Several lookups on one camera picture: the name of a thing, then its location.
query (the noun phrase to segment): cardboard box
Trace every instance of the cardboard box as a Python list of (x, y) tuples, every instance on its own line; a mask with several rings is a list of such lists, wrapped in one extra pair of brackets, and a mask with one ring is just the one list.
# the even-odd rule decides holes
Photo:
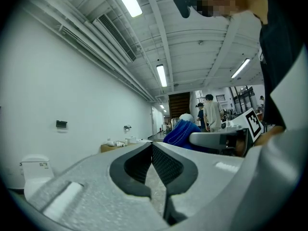
[(124, 146), (124, 147), (116, 147), (116, 146), (108, 146), (107, 144), (102, 144), (101, 145), (101, 153), (112, 151), (112, 150), (115, 150), (115, 149), (123, 149), (123, 148), (126, 148), (126, 146)]

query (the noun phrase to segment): air vent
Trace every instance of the air vent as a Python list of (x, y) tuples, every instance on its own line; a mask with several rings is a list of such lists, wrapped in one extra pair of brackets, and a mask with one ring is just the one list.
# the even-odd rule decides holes
[(134, 52), (131, 50), (130, 46), (127, 44), (125, 39), (116, 29), (114, 24), (109, 20), (109, 18), (103, 14), (101, 17), (98, 17), (98, 20), (103, 24), (103, 26), (109, 31), (109, 33), (113, 36), (113, 38), (118, 42), (118, 44), (123, 48), (126, 55), (130, 58), (133, 62), (136, 60), (136, 56)]

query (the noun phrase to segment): man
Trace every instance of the man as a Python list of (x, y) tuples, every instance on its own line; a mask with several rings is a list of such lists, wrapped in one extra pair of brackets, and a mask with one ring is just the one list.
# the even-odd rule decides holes
[(261, 68), (265, 85), (265, 113), (263, 121), (275, 124), (269, 132), (261, 135), (255, 145), (262, 145), (275, 134), (285, 129), (280, 113), (270, 97), (270, 93), (278, 86), (287, 72), (297, 59), (303, 42), (294, 29), (290, 17), (277, 4), (276, 0), (190, 0), (197, 7), (197, 11), (206, 17), (224, 16), (230, 17), (233, 14), (243, 11), (252, 12), (257, 17), (262, 29), (260, 32), (260, 45), (264, 60), (261, 61)]
[(221, 128), (221, 119), (224, 111), (219, 102), (213, 101), (213, 95), (208, 94), (205, 96), (207, 103), (204, 106), (204, 121), (208, 121), (208, 126), (206, 125), (206, 130), (213, 132), (218, 132)]
[(199, 114), (197, 117), (197, 121), (200, 121), (201, 123), (201, 132), (205, 133), (206, 128), (205, 128), (205, 122), (203, 118), (203, 103), (198, 103), (197, 107), (199, 108)]

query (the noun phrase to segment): toilet tank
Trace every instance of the toilet tank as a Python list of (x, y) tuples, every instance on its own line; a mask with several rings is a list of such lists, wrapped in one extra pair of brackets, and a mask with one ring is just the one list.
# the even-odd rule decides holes
[(48, 157), (39, 154), (27, 155), (22, 160), (24, 178), (28, 179), (53, 177)]

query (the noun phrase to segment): toilet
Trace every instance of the toilet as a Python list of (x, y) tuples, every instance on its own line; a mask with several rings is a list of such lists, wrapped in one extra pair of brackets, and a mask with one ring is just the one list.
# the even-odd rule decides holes
[(22, 160), (22, 169), (26, 182), (24, 193), (27, 201), (42, 185), (54, 176), (49, 159), (44, 155), (27, 155)]

